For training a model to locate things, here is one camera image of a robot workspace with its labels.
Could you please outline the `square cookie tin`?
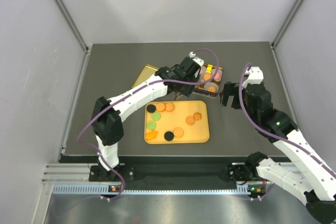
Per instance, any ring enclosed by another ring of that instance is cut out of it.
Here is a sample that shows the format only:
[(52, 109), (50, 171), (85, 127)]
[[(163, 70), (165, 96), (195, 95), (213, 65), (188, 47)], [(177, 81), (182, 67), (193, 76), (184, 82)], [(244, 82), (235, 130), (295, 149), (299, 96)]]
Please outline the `square cookie tin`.
[(207, 83), (195, 86), (193, 93), (210, 98), (216, 98), (219, 94), (223, 72), (224, 69), (222, 67), (216, 67), (210, 64), (203, 65), (200, 70), (200, 78), (197, 82), (208, 81), (213, 75), (214, 78)]

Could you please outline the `tan flower cookie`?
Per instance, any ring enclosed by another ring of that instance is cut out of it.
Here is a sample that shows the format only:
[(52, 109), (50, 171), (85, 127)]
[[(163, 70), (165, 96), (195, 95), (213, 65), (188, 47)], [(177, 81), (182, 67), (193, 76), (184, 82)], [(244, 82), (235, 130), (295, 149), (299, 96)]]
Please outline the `tan flower cookie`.
[(216, 92), (216, 88), (215, 88), (215, 87), (212, 87), (212, 86), (208, 87), (207, 90), (208, 90), (209, 92), (213, 92), (213, 93)]

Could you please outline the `tan scalloped cookie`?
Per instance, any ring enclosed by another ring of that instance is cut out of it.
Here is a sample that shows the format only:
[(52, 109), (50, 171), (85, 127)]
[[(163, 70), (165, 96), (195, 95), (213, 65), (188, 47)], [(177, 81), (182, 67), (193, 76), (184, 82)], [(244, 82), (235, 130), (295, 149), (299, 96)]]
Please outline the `tan scalloped cookie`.
[(205, 74), (203, 75), (203, 80), (204, 80), (204, 81), (208, 81), (211, 77), (212, 77), (212, 75), (211, 75), (210, 73), (205, 73)]

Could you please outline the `pink cookie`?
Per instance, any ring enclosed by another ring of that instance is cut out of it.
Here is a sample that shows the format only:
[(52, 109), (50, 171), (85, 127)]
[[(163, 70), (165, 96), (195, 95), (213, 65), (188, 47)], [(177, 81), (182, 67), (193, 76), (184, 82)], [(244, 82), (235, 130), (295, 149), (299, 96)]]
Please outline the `pink cookie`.
[(218, 81), (220, 79), (220, 77), (221, 77), (221, 74), (220, 73), (216, 73), (214, 75), (214, 80)]

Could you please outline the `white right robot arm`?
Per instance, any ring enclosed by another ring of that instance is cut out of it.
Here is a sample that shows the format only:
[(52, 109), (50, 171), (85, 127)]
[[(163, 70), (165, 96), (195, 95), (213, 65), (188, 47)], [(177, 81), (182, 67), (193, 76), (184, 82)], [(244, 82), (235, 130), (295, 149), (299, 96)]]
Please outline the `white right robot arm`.
[(271, 94), (263, 83), (227, 82), (220, 93), (226, 106), (241, 109), (257, 132), (281, 150), (299, 170), (295, 174), (261, 152), (245, 161), (245, 174), (256, 180), (266, 179), (297, 198), (320, 223), (335, 223), (335, 171), (314, 151), (297, 124), (285, 112), (273, 107)]

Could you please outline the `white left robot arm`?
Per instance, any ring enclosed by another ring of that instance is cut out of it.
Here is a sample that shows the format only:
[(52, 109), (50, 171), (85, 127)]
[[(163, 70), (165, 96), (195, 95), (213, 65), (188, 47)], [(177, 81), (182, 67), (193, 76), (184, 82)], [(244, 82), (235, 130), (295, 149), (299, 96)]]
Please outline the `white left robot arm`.
[(101, 174), (114, 180), (119, 174), (118, 142), (124, 136), (122, 123), (149, 102), (172, 92), (189, 96), (199, 79), (204, 60), (185, 57), (173, 67), (161, 67), (133, 89), (113, 98), (101, 97), (92, 113), (93, 132), (98, 142)]

